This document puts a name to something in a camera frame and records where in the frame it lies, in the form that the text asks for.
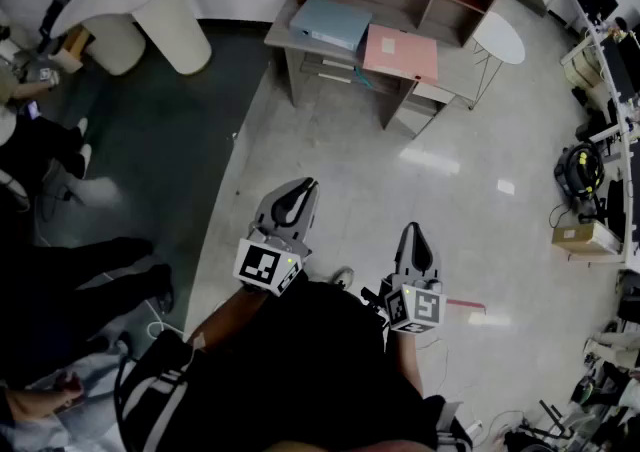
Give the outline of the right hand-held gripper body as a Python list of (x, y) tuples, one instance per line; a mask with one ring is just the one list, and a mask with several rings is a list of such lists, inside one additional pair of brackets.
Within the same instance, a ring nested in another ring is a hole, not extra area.
[(384, 279), (383, 296), (391, 331), (419, 335), (440, 326), (447, 298), (426, 288), (423, 280), (393, 274)]

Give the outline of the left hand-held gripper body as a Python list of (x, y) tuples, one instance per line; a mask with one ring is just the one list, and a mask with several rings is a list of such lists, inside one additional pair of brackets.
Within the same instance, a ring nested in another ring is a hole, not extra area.
[(256, 290), (281, 296), (310, 255), (302, 241), (254, 226), (239, 242), (233, 276)]

